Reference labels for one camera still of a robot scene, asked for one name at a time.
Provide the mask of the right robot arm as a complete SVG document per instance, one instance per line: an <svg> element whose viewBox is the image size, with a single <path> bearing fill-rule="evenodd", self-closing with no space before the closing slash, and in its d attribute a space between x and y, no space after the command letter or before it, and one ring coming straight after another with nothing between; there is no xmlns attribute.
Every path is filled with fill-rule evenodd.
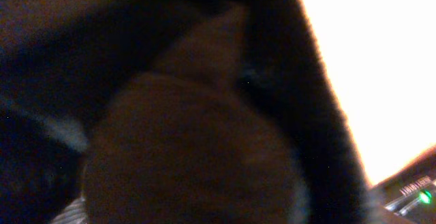
<svg viewBox="0 0 436 224"><path fill-rule="evenodd" d="M435 224L435 147L371 189L385 223Z"/></svg>

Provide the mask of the black t-shirt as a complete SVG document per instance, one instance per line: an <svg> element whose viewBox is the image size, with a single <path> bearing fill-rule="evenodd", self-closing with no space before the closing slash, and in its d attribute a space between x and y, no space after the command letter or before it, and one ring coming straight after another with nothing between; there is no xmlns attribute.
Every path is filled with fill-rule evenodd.
<svg viewBox="0 0 436 224"><path fill-rule="evenodd" d="M1 222L375 223L301 0L1 0Z"/></svg>

